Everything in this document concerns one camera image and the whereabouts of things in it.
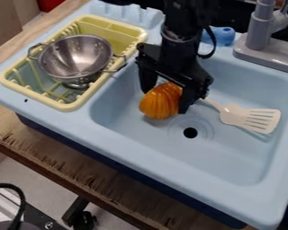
orange toy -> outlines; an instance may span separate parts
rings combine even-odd
[[[167,82],[158,85],[145,94],[139,103],[139,110],[152,119],[166,119],[178,113],[182,88]]]

black stand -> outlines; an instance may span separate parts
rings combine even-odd
[[[97,219],[90,212],[84,211],[89,202],[78,197],[62,217],[65,225],[74,230],[93,230]]]

sink basin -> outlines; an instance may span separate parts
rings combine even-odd
[[[288,82],[278,75],[217,58],[202,62],[202,66],[215,79],[210,99],[235,102],[246,108],[279,109],[282,120],[274,133],[260,135],[224,125],[220,114],[201,102],[184,115],[148,119],[138,109],[143,93],[135,64],[93,103],[91,118],[103,127],[221,180],[239,186],[257,184],[265,178],[284,134],[288,120]],[[196,130],[193,129],[192,137],[186,133],[187,128]]]

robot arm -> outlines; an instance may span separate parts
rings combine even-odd
[[[151,7],[157,0],[104,0],[111,4],[139,4]],[[178,84],[183,88],[179,102],[179,113],[185,113],[189,106],[200,98],[205,98],[213,79],[198,64],[196,57],[203,30],[207,30],[216,47],[215,37],[209,24],[217,12],[219,0],[166,0],[163,12],[166,16],[161,30],[162,44],[138,44],[141,90],[146,93],[152,89],[158,77]]]

blue knob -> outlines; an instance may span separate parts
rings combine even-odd
[[[211,30],[214,36],[216,36],[218,46],[229,46],[235,39],[236,32],[231,27],[211,26]],[[212,39],[206,30],[202,33],[202,42],[212,44]]]

